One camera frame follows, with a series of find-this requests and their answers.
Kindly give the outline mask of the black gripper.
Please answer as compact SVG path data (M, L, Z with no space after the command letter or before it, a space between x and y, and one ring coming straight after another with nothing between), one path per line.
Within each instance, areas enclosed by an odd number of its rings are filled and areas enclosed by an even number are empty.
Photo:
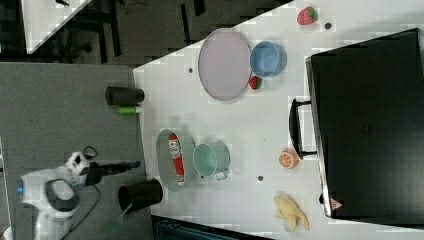
M123 173L132 169L139 168L140 165L141 165L140 161L120 162L113 166L113 173L114 174ZM111 174L112 174L111 169L108 168L106 165L102 166L95 162L92 162L88 170L86 185L87 186L96 185L101 182L101 179L104 176L108 176Z

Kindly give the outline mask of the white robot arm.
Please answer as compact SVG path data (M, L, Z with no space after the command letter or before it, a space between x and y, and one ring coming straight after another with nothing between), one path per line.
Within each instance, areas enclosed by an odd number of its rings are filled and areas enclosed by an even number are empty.
M138 168L140 161L100 165L97 154L73 152L63 165L20 177L18 192L24 205L38 210L34 240L63 240L71 231L81 203L79 189L98 184L104 176Z

